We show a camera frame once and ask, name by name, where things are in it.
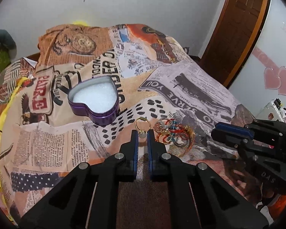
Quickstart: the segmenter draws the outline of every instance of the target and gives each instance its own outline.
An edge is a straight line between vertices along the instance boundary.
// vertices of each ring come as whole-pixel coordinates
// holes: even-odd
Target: pink wall decoration
[[[278,67],[260,48],[252,51],[266,68],[264,71],[265,89],[278,89],[279,95],[286,95],[286,66]]]

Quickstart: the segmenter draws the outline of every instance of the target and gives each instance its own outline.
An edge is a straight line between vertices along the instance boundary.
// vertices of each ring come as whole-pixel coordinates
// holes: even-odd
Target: door frame
[[[225,0],[222,11],[221,11],[220,16],[219,16],[219,19],[217,21],[216,27],[213,31],[213,34],[212,34],[211,39],[208,43],[208,46],[206,47],[206,50],[204,51],[203,56],[201,58],[201,65],[200,66],[203,66],[203,63],[204,63],[205,58],[207,56],[207,53],[210,50],[212,43],[214,42],[214,39],[218,33],[218,30],[219,30],[219,27],[220,27],[221,22],[223,20],[223,17],[226,13],[228,3],[229,3],[229,0]],[[253,50],[253,48],[254,48],[257,40],[258,40],[258,37],[262,31],[262,28],[265,24],[265,20],[266,20],[267,14],[268,14],[269,6],[270,6],[270,0],[263,0],[259,16],[257,18],[257,21],[256,21],[256,24],[255,24],[254,29],[252,31],[252,34],[251,34],[251,36],[250,36],[250,38],[249,38],[249,40],[248,40],[248,42],[244,48],[244,51],[242,52],[240,58],[238,59],[235,66],[233,67],[229,76],[226,78],[226,80],[223,83],[223,85],[226,88],[229,88],[231,86],[232,82],[235,80],[235,78],[237,77],[237,75],[241,71],[242,67],[246,63],[248,57],[250,56],[250,54],[251,54],[251,52],[252,52],[252,50]]]

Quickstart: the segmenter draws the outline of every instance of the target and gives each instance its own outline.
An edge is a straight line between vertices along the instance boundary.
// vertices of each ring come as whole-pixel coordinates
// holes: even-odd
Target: white wall
[[[202,58],[203,54],[204,54],[204,51],[206,50],[206,47],[208,46],[208,43],[212,37],[212,34],[214,32],[214,29],[216,27],[216,24],[218,22],[218,19],[219,19],[219,16],[221,14],[221,11],[222,11],[222,8],[223,8],[223,5],[224,5],[224,2],[226,0],[220,0],[219,1],[219,4],[217,6],[217,9],[216,9],[216,12],[215,12],[215,15],[214,15],[214,18],[213,18],[213,21],[212,21],[212,24],[211,24],[211,27],[210,27],[210,30],[201,46],[201,49],[199,51],[199,54],[198,54],[198,57]]]
[[[38,37],[58,24],[84,20],[90,26],[147,24],[174,37],[197,55],[220,0],[3,0],[0,29],[17,44],[16,58],[38,52]]]
[[[286,7],[281,0],[271,0],[261,35],[256,43],[278,67],[286,66]],[[252,54],[229,90],[256,115],[272,99],[279,98],[286,107],[286,96],[278,90],[265,89],[265,66]]]

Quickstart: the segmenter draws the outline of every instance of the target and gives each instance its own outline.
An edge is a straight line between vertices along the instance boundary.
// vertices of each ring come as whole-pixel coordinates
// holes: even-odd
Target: door
[[[229,83],[228,78],[233,78],[231,78],[232,71],[237,72],[236,64],[245,48],[248,48],[247,44],[250,43],[252,32],[256,28],[262,4],[263,0],[226,0],[225,2],[217,26],[199,64],[206,73],[225,86]]]

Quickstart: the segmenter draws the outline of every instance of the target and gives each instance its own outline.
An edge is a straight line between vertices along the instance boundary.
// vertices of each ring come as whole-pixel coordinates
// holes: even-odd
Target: bed
[[[0,207],[13,223],[79,163],[117,153],[141,116],[152,127],[160,118],[193,127],[192,148],[169,144],[167,151],[190,164],[207,163],[249,202],[260,200],[260,186],[236,149],[210,137],[219,121],[243,127],[253,116],[172,37],[143,24],[59,25],[38,47],[31,57],[38,57],[36,66],[21,58],[0,74]],[[103,127],[74,115],[67,100],[76,84],[101,75],[114,81],[121,110]],[[151,183],[147,160],[140,139],[137,180],[119,187],[117,228],[170,228],[167,186]]]

